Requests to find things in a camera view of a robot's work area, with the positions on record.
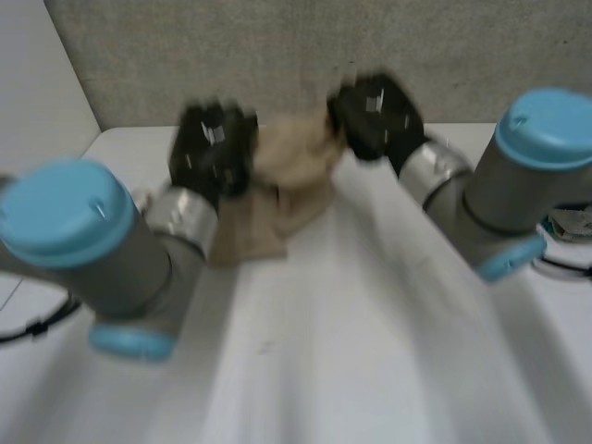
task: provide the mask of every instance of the light blue end cap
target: light blue end cap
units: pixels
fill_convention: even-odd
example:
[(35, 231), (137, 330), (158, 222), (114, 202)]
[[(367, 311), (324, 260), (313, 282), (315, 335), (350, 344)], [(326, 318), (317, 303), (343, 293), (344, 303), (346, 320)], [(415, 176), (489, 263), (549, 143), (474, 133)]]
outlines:
[(105, 166), (59, 160), (35, 169), (3, 192), (0, 240), (28, 264), (75, 267), (114, 250), (134, 217), (130, 194)]
[(545, 238), (536, 234), (508, 250), (490, 257), (479, 265), (475, 272), (485, 282), (495, 282), (542, 256), (546, 249), (547, 242)]
[(565, 171), (592, 163), (592, 98), (559, 88), (519, 97), (499, 121), (495, 140), (525, 167)]
[(99, 352), (160, 362), (170, 357), (177, 339), (156, 331), (96, 324), (89, 332), (89, 342)]

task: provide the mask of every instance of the black cable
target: black cable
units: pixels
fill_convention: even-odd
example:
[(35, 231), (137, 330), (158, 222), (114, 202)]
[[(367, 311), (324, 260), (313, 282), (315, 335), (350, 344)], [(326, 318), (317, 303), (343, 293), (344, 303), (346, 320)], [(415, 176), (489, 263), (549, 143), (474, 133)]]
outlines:
[(36, 319), (29, 322), (29, 324), (20, 331), (0, 334), (0, 344), (7, 344), (27, 337), (38, 338), (47, 333), (47, 330), (49, 330), (50, 327), (76, 313), (80, 307), (81, 303), (77, 301), (71, 293), (68, 293), (66, 300), (44, 320)]
[(532, 263), (532, 267), (537, 273), (550, 278), (560, 279), (590, 279), (592, 280), (592, 266), (585, 267), (566, 263), (557, 259), (551, 259), (543, 256)]

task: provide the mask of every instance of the crumpled fabric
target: crumpled fabric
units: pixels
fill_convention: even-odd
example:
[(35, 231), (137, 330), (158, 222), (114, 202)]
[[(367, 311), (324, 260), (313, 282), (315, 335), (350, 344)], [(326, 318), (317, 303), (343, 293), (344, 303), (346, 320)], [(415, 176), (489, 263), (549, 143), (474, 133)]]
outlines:
[(345, 146), (331, 130), (325, 108), (260, 128), (252, 185), (220, 203), (209, 265), (285, 255), (288, 237), (330, 205), (331, 171)]
[(551, 210), (546, 230), (560, 241), (592, 242), (592, 204), (579, 206)]

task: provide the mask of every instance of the white tabletop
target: white tabletop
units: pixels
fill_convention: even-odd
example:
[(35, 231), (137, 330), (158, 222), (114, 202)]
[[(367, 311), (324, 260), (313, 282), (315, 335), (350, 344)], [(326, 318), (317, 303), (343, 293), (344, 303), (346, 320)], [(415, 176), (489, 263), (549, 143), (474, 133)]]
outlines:
[[(475, 162), (493, 130), (430, 128)], [(167, 177), (172, 135), (111, 129), (87, 155), (130, 189), (155, 190)], [(94, 353), (88, 312), (46, 339), (1, 350), (0, 442), (565, 438), (567, 419), (552, 414), (549, 400), (575, 389), (592, 394), (589, 284), (524, 271), (488, 289), (389, 166), (347, 156), (335, 181), (336, 201), (290, 241), (287, 258), (204, 274), (171, 362)], [(592, 262), (585, 247), (550, 248)], [(0, 286), (0, 300), (13, 284)], [(61, 296), (23, 282), (0, 311), (0, 327), (18, 327)], [(569, 404), (570, 417), (578, 406)]]

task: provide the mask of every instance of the beige cloth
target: beige cloth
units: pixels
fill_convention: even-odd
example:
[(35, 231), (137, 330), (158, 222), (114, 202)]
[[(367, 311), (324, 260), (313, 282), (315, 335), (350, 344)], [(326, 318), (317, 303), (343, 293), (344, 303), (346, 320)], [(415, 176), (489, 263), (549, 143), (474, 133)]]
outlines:
[(210, 266), (285, 254), (287, 237), (330, 204), (330, 173), (344, 148), (329, 129), (326, 109), (261, 128), (251, 188), (220, 204)]

